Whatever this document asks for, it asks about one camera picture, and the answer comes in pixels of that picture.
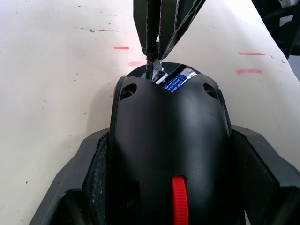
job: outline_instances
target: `black object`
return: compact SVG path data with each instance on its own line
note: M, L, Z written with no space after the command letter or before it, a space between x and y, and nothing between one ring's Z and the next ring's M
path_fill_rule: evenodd
M171 79L186 66L164 67ZM299 172L260 134L230 125L212 79L171 93L144 71L119 80L109 133L83 141L30 225L104 225L105 210L107 224L172 224L172 175L186 177L191 225L242 225L244 210L251 225L299 224Z
M168 56L205 0L134 0L134 20L147 60Z
M300 3L282 8L278 0L252 2L285 57L300 55ZM292 20L280 26L280 18L289 15L293 15Z

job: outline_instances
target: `white table surface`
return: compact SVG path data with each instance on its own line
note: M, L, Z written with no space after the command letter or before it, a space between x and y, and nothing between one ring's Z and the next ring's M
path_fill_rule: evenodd
M165 61L213 78L232 124L300 170L300 83L251 0L207 0ZM132 0L0 0L0 225L30 222L81 141L109 126L119 77L144 63Z

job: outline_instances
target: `red marking line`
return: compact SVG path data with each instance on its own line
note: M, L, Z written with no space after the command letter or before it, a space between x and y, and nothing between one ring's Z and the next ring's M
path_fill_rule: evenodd
M237 69L236 72L238 75L242 75L244 73L255 73L255 74L262 74L263 71L260 69Z
M242 53L242 52L239 52L240 55L266 55L264 53Z
M121 47L121 46L115 46L114 49L129 49L129 47Z

